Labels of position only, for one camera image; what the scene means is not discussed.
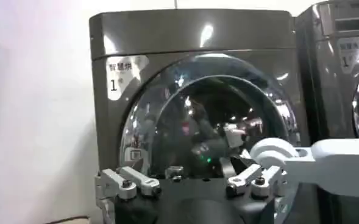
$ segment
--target white wall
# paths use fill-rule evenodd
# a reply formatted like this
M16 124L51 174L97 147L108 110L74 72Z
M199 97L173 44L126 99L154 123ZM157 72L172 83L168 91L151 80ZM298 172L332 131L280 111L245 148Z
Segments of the white wall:
M297 15L311 3L179 0L178 6ZM173 0L0 0L0 224L73 215L98 222L88 18L173 7Z

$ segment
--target washing machine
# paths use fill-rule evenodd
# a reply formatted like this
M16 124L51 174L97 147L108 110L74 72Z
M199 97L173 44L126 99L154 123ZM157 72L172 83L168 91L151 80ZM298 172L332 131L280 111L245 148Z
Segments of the washing machine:
M217 178L211 164L263 138L309 145L288 12L101 13L90 33L101 170ZM276 223L319 223L315 194L301 186Z
M359 138L359 1L315 4L296 29L312 141ZM359 224L358 198L319 195L329 223Z

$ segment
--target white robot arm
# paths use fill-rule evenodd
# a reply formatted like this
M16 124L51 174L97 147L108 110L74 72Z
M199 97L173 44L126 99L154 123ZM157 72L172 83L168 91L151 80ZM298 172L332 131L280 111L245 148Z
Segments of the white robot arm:
M266 168L283 168L288 181L359 197L359 139L327 139L295 148L282 139L268 138L254 145L251 157Z

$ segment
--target front-load washer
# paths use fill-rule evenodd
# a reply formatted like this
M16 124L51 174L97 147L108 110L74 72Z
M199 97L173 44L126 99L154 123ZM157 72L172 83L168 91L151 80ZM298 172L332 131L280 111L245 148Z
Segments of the front-load washer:
M101 170L164 178L181 166L187 178L215 178L216 159L263 138L309 145L288 12L101 13L90 33ZM291 203L276 223L319 223L312 186Z
M315 4L296 29L312 141L359 138L359 1ZM359 198L319 195L329 223L359 224Z

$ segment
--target bolt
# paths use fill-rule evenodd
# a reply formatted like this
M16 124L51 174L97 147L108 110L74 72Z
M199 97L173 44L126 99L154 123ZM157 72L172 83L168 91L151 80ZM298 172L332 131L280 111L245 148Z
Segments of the bolt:
M257 185L264 185L265 184L265 179L263 177L258 177L256 180L255 180L255 184Z
M127 188L127 187L130 187L131 185L132 185L132 182L131 182L131 181L129 181L129 180L124 180L121 187Z

